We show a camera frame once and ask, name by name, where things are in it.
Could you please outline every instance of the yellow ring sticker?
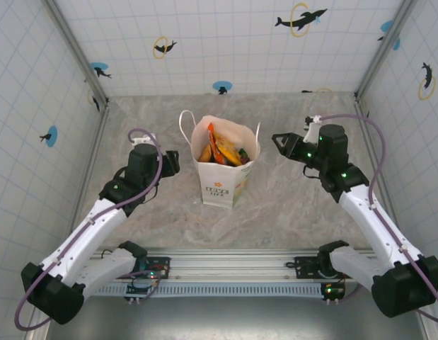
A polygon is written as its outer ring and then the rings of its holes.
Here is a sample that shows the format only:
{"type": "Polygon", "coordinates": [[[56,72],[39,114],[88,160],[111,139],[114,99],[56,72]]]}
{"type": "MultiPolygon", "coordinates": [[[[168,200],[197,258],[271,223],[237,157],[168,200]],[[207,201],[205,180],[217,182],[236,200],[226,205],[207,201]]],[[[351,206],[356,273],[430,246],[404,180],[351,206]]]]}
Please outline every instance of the yellow ring sticker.
{"type": "Polygon", "coordinates": [[[422,82],[420,83],[420,85],[418,86],[418,98],[421,101],[426,101],[427,99],[429,99],[430,96],[432,96],[432,94],[434,93],[434,90],[436,89],[436,85],[437,85],[436,79],[434,76],[431,76],[431,78],[432,78],[432,80],[434,80],[434,85],[432,86],[431,93],[428,94],[426,97],[422,97],[422,87],[423,87],[423,84],[426,82],[426,79],[423,79],[422,82]]]}
{"type": "Polygon", "coordinates": [[[308,24],[307,27],[306,27],[305,32],[303,32],[301,35],[297,35],[297,34],[293,31],[293,29],[292,29],[292,17],[293,17],[293,15],[294,15],[294,11],[296,10],[297,7],[300,7],[300,6],[304,7],[305,9],[309,9],[309,7],[308,7],[306,4],[304,4],[303,2],[299,2],[296,6],[294,6],[294,7],[292,8],[291,16],[289,17],[289,27],[291,28],[291,34],[292,34],[292,36],[295,37],[295,38],[303,37],[305,34],[307,34],[307,33],[309,32],[309,29],[310,29],[310,24],[308,24]]]}
{"type": "Polygon", "coordinates": [[[320,89],[317,89],[316,92],[333,92],[328,87],[321,87],[320,89]]]}
{"type": "Polygon", "coordinates": [[[167,53],[167,48],[168,48],[168,38],[167,38],[165,35],[163,35],[163,36],[159,37],[159,38],[156,40],[156,42],[154,43],[154,46],[153,46],[153,56],[154,56],[156,59],[162,59],[163,57],[165,57],[165,54],[167,53]],[[163,49],[163,54],[162,54],[160,57],[158,57],[158,56],[156,55],[156,45],[157,45],[157,43],[158,43],[159,41],[161,41],[162,39],[165,40],[165,48],[163,49]]]}
{"type": "Polygon", "coordinates": [[[93,105],[94,104],[93,95],[91,95],[90,93],[91,93],[91,89],[88,89],[88,92],[86,93],[86,100],[90,103],[90,105],[93,105]]]}

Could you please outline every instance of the metal corner post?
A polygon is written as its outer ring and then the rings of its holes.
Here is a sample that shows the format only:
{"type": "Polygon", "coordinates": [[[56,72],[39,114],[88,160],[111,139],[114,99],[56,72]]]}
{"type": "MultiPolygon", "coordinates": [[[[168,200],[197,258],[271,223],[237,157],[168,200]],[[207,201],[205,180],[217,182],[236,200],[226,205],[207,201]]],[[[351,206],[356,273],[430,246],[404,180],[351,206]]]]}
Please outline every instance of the metal corner post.
{"type": "Polygon", "coordinates": [[[61,12],[56,0],[42,0],[42,4],[47,9],[48,14],[54,21],[55,26],[58,28],[60,34],[62,35],[65,43],[67,44],[72,56],[76,60],[80,70],[86,78],[86,81],[91,87],[95,98],[100,101],[103,106],[106,106],[107,96],[99,83],[98,78],[94,74],[93,70],[86,59],[79,43],[77,42],[74,34],[71,32],[66,19],[61,12]]]}
{"type": "Polygon", "coordinates": [[[412,13],[412,10],[417,3],[418,0],[403,0],[401,2],[401,6],[395,18],[393,19],[390,30],[388,30],[387,34],[385,35],[381,47],[371,61],[365,77],[363,78],[363,81],[357,90],[357,100],[363,98],[365,93],[368,91],[374,77],[381,68],[384,60],[387,58],[387,55],[395,44],[396,40],[399,38],[401,29],[403,28],[405,22],[409,18],[409,15],[412,13]]]}

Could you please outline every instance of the white paper bag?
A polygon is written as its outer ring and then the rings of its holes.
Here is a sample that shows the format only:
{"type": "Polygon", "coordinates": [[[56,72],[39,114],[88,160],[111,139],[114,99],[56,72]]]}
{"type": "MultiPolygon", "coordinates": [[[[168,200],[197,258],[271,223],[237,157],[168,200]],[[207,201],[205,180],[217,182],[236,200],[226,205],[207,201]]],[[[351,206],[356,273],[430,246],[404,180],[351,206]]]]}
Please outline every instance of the white paper bag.
{"type": "Polygon", "coordinates": [[[179,128],[185,140],[187,140],[190,145],[195,168],[200,176],[203,203],[217,207],[232,208],[246,186],[253,164],[260,154],[260,143],[258,142],[260,124],[258,123],[256,134],[244,125],[239,125],[212,115],[204,116],[201,121],[196,124],[193,113],[189,110],[184,110],[179,115],[179,128]],[[181,119],[185,112],[191,114],[194,124],[190,141],[181,126],[181,119]],[[209,144],[207,127],[210,123],[214,124],[214,131],[232,142],[237,150],[244,149],[247,152],[250,158],[247,164],[232,167],[197,161],[204,147],[209,144]]]}

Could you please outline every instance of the blue circle sticker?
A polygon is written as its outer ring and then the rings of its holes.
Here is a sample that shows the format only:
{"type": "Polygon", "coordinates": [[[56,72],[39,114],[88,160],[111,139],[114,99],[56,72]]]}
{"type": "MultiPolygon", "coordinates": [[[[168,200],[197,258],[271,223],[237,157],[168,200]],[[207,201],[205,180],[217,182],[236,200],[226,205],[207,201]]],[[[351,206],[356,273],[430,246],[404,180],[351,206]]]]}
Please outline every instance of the blue circle sticker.
{"type": "Polygon", "coordinates": [[[48,147],[53,147],[55,145],[55,142],[57,141],[57,136],[58,136],[57,127],[55,125],[49,127],[47,134],[50,135],[50,137],[46,139],[46,145],[48,147]]]}

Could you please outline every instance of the marble floor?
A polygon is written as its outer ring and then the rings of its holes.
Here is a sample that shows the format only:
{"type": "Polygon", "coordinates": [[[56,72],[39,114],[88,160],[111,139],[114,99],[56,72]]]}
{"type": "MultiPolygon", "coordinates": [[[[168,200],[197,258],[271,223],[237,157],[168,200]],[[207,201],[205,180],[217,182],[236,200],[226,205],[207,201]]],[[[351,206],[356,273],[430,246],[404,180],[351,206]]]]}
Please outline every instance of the marble floor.
{"type": "MultiPolygon", "coordinates": [[[[302,165],[278,154],[274,133],[303,135],[304,117],[355,113],[351,93],[274,93],[255,95],[150,96],[114,98],[88,185],[82,216],[113,174],[127,163],[132,149],[127,132],[150,130],[164,150],[180,154],[180,173],[161,180],[159,194],[140,205],[104,241],[116,247],[131,240],[143,247],[218,249],[316,248],[343,239],[357,248],[369,244],[351,217],[327,194],[321,183],[302,175],[302,165]],[[203,205],[190,148],[178,128],[182,110],[197,119],[215,115],[260,129],[260,157],[233,210],[203,205]]],[[[185,131],[190,135],[188,119],[185,131]]],[[[349,138],[350,161],[371,177],[357,120],[336,120],[349,138]]]]}

